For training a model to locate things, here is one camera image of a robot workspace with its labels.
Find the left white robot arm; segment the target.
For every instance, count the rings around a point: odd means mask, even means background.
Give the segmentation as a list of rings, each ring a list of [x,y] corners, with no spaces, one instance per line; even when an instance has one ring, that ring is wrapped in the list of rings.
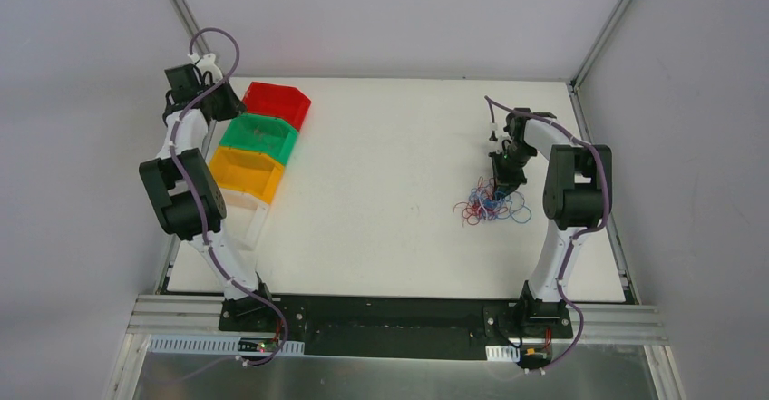
[[[162,115],[165,137],[139,174],[162,230],[192,246],[222,286],[222,318],[266,331],[276,322],[277,308],[226,229],[225,200],[201,150],[210,125],[241,115],[245,105],[216,62],[196,54],[190,59],[164,72],[170,86]]]

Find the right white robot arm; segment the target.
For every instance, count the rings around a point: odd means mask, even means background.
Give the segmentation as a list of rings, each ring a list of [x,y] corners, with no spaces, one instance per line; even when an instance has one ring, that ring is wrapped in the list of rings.
[[[569,278],[588,235],[605,228],[612,206],[612,151],[579,139],[547,112],[507,111],[509,138],[490,155],[494,197],[502,200],[527,181],[528,161],[548,162],[542,208],[548,220],[538,263],[520,297],[497,318],[507,337],[571,337]]]

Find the green plastic bin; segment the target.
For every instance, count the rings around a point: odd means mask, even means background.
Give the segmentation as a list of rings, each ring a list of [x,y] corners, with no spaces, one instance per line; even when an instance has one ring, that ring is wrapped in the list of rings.
[[[283,119],[244,113],[230,121],[219,144],[263,153],[286,165],[297,138],[298,131]]]

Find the red plastic bin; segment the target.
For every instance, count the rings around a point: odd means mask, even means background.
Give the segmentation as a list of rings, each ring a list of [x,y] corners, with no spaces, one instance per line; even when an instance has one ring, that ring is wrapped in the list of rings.
[[[247,112],[276,117],[300,131],[311,100],[298,88],[282,84],[252,82],[244,93]]]

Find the yellow plastic bin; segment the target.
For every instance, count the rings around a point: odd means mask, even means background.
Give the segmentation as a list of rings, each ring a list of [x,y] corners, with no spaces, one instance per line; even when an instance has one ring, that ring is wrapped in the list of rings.
[[[222,189],[247,193],[272,204],[285,166],[262,152],[219,146],[209,169]]]

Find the clear plastic bin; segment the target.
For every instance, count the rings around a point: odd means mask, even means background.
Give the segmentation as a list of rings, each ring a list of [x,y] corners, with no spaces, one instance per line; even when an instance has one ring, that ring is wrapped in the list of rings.
[[[253,250],[258,242],[270,206],[249,193],[222,189],[227,208],[225,223],[239,249]]]

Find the right controller board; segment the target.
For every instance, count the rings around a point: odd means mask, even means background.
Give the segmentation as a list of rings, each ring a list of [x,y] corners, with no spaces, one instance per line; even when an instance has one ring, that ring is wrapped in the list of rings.
[[[521,351],[520,358],[517,362],[518,366],[528,370],[538,370],[549,365],[551,357],[548,352],[537,350],[534,348],[528,348]]]

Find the controller board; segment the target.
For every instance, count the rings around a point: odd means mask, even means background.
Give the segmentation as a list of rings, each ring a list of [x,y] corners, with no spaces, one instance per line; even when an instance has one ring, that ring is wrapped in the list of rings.
[[[237,343],[237,350],[244,356],[262,356],[272,354],[279,344],[280,341],[272,337],[241,337]]]
[[[551,357],[548,352],[537,350],[534,348],[528,348],[521,351],[520,358],[517,362],[518,366],[528,370],[538,370],[549,365]]]

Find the left controller board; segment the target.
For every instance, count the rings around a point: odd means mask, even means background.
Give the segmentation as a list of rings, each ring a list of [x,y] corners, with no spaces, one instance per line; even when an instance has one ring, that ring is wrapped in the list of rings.
[[[241,337],[237,343],[237,350],[244,356],[262,356],[272,354],[279,344],[280,341],[272,337]]]

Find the aluminium front rail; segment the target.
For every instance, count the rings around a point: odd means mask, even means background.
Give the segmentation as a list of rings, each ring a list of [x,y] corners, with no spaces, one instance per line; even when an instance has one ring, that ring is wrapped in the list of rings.
[[[372,298],[283,294],[275,309],[254,307],[244,317],[225,310],[221,296],[141,295],[131,312],[130,333],[214,335],[221,332],[275,332],[278,316],[292,339],[316,335],[322,327],[457,328],[467,334],[494,333],[511,325],[509,299]],[[666,345],[664,322],[654,306],[580,303],[569,327],[583,344]]]

